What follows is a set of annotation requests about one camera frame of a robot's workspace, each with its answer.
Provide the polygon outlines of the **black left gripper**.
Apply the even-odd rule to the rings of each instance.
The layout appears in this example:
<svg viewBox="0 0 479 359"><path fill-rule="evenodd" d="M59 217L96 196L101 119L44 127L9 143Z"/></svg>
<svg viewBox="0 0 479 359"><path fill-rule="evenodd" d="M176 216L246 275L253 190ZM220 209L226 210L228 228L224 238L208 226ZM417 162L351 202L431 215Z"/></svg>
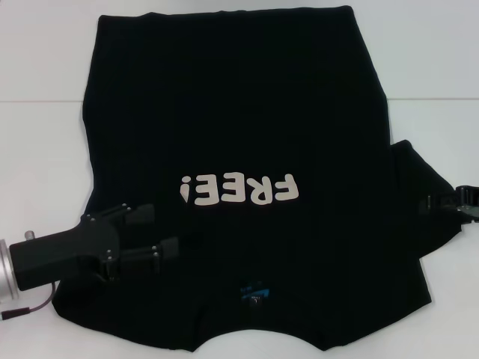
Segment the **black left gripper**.
<svg viewBox="0 0 479 359"><path fill-rule="evenodd" d="M119 235L111 224L152 224L153 204L88 213L76 227L64 232L10 246L13 273L20 290L92 274L102 280L121 280L161 274L162 267L179 257L178 238L155 245L121 250Z"/></svg>

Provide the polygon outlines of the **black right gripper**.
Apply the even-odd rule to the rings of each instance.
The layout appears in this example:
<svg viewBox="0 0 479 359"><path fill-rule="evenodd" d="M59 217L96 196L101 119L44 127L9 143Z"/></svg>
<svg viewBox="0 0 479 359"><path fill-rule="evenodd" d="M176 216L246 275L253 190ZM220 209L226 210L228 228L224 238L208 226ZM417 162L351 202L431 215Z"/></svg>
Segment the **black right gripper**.
<svg viewBox="0 0 479 359"><path fill-rule="evenodd" d="M462 185L448 193L438 193L423 199L418 204L418 212L421 215L432 215L443 212L460 211L468 215L474 222L478 222L478 193L479 188Z"/></svg>

